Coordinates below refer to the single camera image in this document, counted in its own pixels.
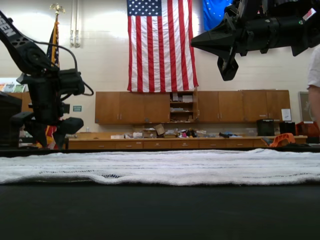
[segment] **green sign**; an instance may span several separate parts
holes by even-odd
[[[74,112],[82,112],[82,106],[73,106]]]

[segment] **white towel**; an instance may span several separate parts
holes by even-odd
[[[320,153],[166,151],[0,157],[0,184],[94,181],[173,186],[281,185],[320,180]]]

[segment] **person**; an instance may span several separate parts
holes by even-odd
[[[320,46],[311,55],[307,81],[310,107],[320,128]]]

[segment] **white shirt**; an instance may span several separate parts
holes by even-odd
[[[308,69],[308,87],[310,85],[320,88],[320,46],[317,46],[311,55]]]

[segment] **blue flag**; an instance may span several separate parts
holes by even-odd
[[[203,0],[204,30],[218,26],[224,18],[225,7],[231,4],[232,0]]]

